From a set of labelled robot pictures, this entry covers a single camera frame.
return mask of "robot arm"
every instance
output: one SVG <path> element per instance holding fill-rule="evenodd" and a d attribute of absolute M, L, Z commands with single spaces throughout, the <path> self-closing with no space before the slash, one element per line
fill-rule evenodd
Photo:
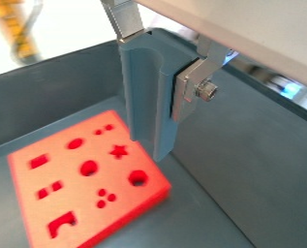
<path fill-rule="evenodd" d="M 171 39 L 164 44 L 159 43 L 155 48 L 146 47 L 154 50 L 163 60 L 160 70 L 155 70 L 159 72 L 156 82 L 151 82 L 159 85 L 154 89 L 154 92 L 159 93 L 155 93 L 155 102 L 148 101 L 150 96 L 140 97 L 143 92 L 150 90 L 142 84 L 148 83 L 134 82 L 136 78 L 142 80 L 147 78 L 140 75 L 144 69 L 138 73 L 130 70 L 136 68 L 136 63 L 144 63 L 144 61 L 126 59 L 124 57 L 134 58 L 135 55 L 122 53 L 124 50 L 143 49 L 138 40 L 144 34 L 144 27 L 136 3 L 130 0 L 103 0 L 120 43 L 132 139 L 151 140 L 154 158 L 159 160 L 172 149 L 176 125 L 194 111 L 198 97 L 204 101 L 210 101 L 214 97 L 216 86 L 211 83 L 212 74 L 238 55 L 232 52 L 234 50 L 307 84 L 307 3 L 290 5 L 280 1 L 272 4 L 271 2 L 234 3 L 214 0 L 184 0 L 182 4 L 174 0 L 136 0 L 136 2 L 199 32 L 195 59 L 187 65 L 182 65 L 178 70 L 175 69 L 172 83 L 160 81 L 163 63 L 172 64 L 167 62 L 172 60 L 168 60 L 162 47 L 176 47 L 179 41 Z M 128 43 L 138 43 L 138 46 L 130 46 Z M 156 108 L 146 113 L 151 105 L 156 105 Z M 151 128 L 144 121 L 148 116 L 154 116 Z"/>

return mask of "white panel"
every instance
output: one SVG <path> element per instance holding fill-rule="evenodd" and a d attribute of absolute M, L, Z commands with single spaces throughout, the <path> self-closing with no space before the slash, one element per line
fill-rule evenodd
<path fill-rule="evenodd" d="M 307 1 L 136 0 L 307 84 Z"/>

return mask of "star-shaped hole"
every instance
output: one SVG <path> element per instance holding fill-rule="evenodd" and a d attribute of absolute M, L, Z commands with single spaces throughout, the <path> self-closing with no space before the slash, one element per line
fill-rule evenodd
<path fill-rule="evenodd" d="M 122 156 L 127 155 L 126 145 L 115 145 L 114 151 L 110 152 L 115 156 L 115 159 L 122 159 Z"/>

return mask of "gray plastic surface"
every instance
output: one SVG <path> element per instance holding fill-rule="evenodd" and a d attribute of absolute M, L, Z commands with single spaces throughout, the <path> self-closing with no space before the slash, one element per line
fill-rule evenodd
<path fill-rule="evenodd" d="M 107 109 L 126 118 L 124 103 L 114 97 L 0 146 L 0 248 L 28 247 L 6 154 Z M 96 247 L 252 247 L 176 160 L 167 156 L 159 167 L 172 184 L 170 198 Z"/>
<path fill-rule="evenodd" d="M 307 121 L 226 72 L 174 155 L 256 247 L 307 247 Z"/>
<path fill-rule="evenodd" d="M 116 42 L 0 75 L 0 144 L 115 96 L 120 89 Z"/>
<path fill-rule="evenodd" d="M 119 47 L 132 140 L 154 144 L 159 161 L 174 147 L 178 123 L 171 118 L 174 76 L 196 58 L 196 48 L 163 30 Z"/>

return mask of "metal bracket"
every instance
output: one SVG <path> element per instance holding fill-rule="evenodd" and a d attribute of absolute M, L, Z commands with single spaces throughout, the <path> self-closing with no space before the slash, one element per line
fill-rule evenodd
<path fill-rule="evenodd" d="M 102 0 L 118 41 L 144 32 L 138 4 L 131 0 Z"/>
<path fill-rule="evenodd" d="M 195 110 L 198 97 L 208 102 L 218 90 L 211 83 L 212 74 L 238 55 L 204 36 L 198 39 L 198 54 L 206 56 L 176 76 L 172 104 L 172 119 L 180 122 Z"/>

